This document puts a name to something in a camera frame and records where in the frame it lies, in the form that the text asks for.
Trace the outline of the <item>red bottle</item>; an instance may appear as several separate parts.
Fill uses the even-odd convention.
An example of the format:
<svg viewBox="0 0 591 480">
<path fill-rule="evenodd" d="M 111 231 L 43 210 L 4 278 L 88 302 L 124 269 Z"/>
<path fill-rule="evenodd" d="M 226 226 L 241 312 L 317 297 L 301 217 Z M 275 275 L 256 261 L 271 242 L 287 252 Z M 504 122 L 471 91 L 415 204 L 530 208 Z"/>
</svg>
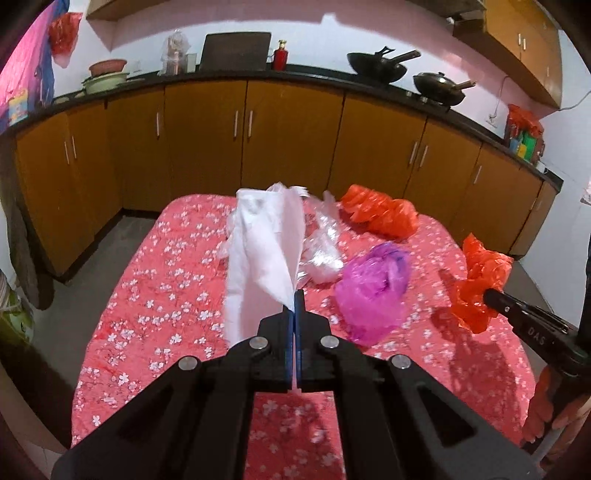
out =
<svg viewBox="0 0 591 480">
<path fill-rule="evenodd" d="M 287 41 L 280 40 L 279 46 L 273 52 L 273 70 L 284 71 L 287 67 Z"/>
</svg>

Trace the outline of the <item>clear bag with jar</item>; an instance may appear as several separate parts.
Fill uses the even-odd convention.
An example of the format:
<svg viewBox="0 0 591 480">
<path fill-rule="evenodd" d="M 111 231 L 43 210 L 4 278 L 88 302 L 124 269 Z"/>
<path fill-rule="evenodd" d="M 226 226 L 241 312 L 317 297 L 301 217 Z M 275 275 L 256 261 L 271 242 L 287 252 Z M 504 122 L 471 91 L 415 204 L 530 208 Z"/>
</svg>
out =
<svg viewBox="0 0 591 480">
<path fill-rule="evenodd" d="M 176 76 L 185 73 L 189 48 L 190 43 L 180 30 L 175 30 L 167 36 L 162 47 L 159 74 L 161 76 Z"/>
</svg>

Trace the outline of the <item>brown lower kitchen cabinets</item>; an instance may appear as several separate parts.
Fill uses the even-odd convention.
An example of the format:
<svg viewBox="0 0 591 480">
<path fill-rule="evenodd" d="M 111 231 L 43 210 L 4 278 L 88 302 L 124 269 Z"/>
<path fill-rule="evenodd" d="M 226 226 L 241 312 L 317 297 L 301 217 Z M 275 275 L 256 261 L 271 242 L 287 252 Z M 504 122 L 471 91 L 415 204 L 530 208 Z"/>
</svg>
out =
<svg viewBox="0 0 591 480">
<path fill-rule="evenodd" d="M 462 241 L 514 257 L 558 186 L 457 122 L 342 89 L 221 80 L 79 102 L 9 135 L 27 239 L 64 277 L 120 212 L 280 182 L 342 196 L 360 184 L 411 201 Z"/>
</svg>

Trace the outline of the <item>clear plastic bag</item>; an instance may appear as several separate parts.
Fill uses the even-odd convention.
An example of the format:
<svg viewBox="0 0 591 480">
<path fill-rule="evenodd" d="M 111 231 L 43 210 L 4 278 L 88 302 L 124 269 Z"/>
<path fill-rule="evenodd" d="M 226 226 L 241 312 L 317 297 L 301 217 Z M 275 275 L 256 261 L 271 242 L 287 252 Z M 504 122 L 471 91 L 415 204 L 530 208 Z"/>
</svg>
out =
<svg viewBox="0 0 591 480">
<path fill-rule="evenodd" d="M 297 270 L 297 287 L 308 283 L 325 285 L 335 283 L 344 268 L 339 250 L 341 220 L 335 197 L 329 191 L 322 199 L 308 196 L 304 200 L 304 246 Z"/>
</svg>

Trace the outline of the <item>red bag hanging on wall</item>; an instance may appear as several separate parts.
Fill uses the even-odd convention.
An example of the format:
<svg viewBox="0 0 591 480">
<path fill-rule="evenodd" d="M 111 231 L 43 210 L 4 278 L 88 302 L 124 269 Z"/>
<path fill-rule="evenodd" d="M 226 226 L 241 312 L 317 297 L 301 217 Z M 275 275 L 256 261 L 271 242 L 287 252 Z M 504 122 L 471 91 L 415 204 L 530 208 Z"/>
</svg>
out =
<svg viewBox="0 0 591 480">
<path fill-rule="evenodd" d="M 67 12 L 59 16 L 49 26 L 49 43 L 54 62 L 65 69 L 76 47 L 79 26 L 83 18 L 81 12 Z"/>
</svg>

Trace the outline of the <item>magenta plastic bag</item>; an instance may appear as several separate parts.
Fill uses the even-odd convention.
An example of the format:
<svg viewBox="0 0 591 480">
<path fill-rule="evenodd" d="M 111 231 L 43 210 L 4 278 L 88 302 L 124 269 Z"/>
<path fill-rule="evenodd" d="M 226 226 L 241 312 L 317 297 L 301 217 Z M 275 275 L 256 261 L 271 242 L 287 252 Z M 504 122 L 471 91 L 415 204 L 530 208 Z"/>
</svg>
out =
<svg viewBox="0 0 591 480">
<path fill-rule="evenodd" d="M 399 328 L 406 319 L 410 280 L 410 255 L 392 242 L 349 261 L 334 289 L 349 339 L 370 347 Z"/>
</svg>

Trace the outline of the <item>wall cabinet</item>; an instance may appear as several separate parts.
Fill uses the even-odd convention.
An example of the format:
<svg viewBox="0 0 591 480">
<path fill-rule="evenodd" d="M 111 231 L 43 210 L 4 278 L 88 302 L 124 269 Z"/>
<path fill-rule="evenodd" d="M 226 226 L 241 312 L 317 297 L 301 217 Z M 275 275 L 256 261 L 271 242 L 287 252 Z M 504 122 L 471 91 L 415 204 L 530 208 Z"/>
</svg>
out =
<svg viewBox="0 0 591 480">
<path fill-rule="evenodd" d="M 485 56 L 538 103 L 558 109 L 563 69 L 558 28 L 535 1 L 419 1 L 453 21 L 453 36 Z"/>
<path fill-rule="evenodd" d="M 118 21 L 165 2 L 166 0 L 91 0 L 86 18 L 88 20 Z"/>
</svg>

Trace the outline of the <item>orange plastic bag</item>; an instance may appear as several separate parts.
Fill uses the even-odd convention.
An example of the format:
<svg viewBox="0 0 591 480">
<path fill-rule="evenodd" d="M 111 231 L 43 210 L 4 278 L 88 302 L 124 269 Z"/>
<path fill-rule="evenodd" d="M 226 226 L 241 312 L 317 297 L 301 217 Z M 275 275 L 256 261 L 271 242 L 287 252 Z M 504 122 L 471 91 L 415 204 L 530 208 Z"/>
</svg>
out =
<svg viewBox="0 0 591 480">
<path fill-rule="evenodd" d="M 406 240 L 419 228 L 419 213 L 406 199 L 353 184 L 341 198 L 342 210 L 356 225 L 396 240 Z"/>
<path fill-rule="evenodd" d="M 451 295 L 451 311 L 459 325 L 473 334 L 487 330 L 498 313 L 487 307 L 487 289 L 503 291 L 513 267 L 513 259 L 503 253 L 488 250 L 470 233 L 463 241 L 462 251 L 467 264 L 467 277 L 455 283 Z"/>
</svg>

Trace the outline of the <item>green patterned bin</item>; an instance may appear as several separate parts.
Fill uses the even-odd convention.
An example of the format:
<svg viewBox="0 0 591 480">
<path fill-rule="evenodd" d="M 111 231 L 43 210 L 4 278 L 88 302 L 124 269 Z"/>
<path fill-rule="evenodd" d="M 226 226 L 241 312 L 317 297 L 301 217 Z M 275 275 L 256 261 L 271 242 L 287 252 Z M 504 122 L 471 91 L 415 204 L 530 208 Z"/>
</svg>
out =
<svg viewBox="0 0 591 480">
<path fill-rule="evenodd" d="M 0 334 L 7 344 L 26 348 L 34 336 L 34 321 L 19 295 L 1 273 Z"/>
</svg>

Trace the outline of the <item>black wok with lid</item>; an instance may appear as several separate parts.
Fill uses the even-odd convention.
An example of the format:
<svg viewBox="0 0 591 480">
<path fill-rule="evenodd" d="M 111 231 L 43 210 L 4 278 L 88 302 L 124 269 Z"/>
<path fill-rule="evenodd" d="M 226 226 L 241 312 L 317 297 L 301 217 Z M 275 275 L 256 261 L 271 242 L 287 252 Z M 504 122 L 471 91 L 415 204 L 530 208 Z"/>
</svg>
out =
<svg viewBox="0 0 591 480">
<path fill-rule="evenodd" d="M 473 80 L 456 83 L 443 72 L 421 72 L 414 75 L 413 80 L 415 88 L 423 97 L 446 107 L 462 103 L 465 99 L 464 91 L 477 85 Z"/>
</svg>

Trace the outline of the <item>dark cutting board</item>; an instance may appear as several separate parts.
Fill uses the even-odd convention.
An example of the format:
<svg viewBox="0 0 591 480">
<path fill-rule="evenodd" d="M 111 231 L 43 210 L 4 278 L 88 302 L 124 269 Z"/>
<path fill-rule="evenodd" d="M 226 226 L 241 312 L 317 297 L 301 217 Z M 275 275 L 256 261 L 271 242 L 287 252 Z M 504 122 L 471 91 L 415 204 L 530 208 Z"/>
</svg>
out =
<svg viewBox="0 0 591 480">
<path fill-rule="evenodd" d="M 270 50 L 270 32 L 207 34 L 201 53 L 200 71 L 265 71 Z"/>
</svg>

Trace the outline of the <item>upper wall cabinet right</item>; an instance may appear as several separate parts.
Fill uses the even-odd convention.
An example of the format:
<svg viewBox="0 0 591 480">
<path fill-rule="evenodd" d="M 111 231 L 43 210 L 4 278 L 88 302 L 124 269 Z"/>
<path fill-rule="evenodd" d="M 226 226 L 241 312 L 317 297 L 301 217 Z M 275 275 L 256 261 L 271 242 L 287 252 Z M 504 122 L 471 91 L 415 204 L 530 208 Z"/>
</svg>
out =
<svg viewBox="0 0 591 480">
<path fill-rule="evenodd" d="M 535 1 L 419 1 L 453 21 L 453 36 L 485 56 L 538 103 L 558 109 L 563 69 L 558 28 Z"/>
</svg>

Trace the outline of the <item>white plastic bag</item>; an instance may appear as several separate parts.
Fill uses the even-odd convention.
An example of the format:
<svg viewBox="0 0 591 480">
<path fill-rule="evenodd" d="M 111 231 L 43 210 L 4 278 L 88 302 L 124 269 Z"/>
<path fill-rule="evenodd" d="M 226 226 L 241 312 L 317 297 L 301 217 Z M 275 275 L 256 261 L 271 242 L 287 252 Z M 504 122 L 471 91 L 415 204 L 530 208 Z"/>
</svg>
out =
<svg viewBox="0 0 591 480">
<path fill-rule="evenodd" d="M 223 247 L 228 259 L 223 301 L 228 346 L 256 335 L 263 318 L 294 311 L 307 196 L 304 187 L 280 183 L 236 192 Z"/>
</svg>

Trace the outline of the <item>black wok left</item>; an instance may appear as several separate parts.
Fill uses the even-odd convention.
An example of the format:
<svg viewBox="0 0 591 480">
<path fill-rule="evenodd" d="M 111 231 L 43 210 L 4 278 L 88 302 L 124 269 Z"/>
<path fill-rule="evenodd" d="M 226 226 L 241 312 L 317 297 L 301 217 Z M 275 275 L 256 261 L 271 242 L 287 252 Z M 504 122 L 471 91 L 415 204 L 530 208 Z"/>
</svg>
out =
<svg viewBox="0 0 591 480">
<path fill-rule="evenodd" d="M 404 65 L 406 61 L 414 60 L 422 56 L 419 50 L 411 50 L 407 53 L 393 58 L 387 58 L 388 53 L 394 50 L 385 46 L 373 54 L 351 52 L 346 54 L 349 66 L 353 68 L 360 77 L 369 79 L 381 84 L 389 85 L 402 79 L 408 69 Z"/>
</svg>

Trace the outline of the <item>stacked basins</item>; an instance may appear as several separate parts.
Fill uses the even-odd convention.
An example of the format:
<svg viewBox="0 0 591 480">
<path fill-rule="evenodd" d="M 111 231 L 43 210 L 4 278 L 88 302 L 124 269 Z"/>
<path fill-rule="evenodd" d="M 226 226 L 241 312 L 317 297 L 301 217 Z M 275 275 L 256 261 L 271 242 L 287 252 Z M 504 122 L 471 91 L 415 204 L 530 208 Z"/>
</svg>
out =
<svg viewBox="0 0 591 480">
<path fill-rule="evenodd" d="M 89 67 L 90 76 L 82 82 L 85 94 L 105 92 L 124 84 L 128 76 L 124 71 L 126 64 L 124 59 L 109 59 L 92 64 Z"/>
</svg>

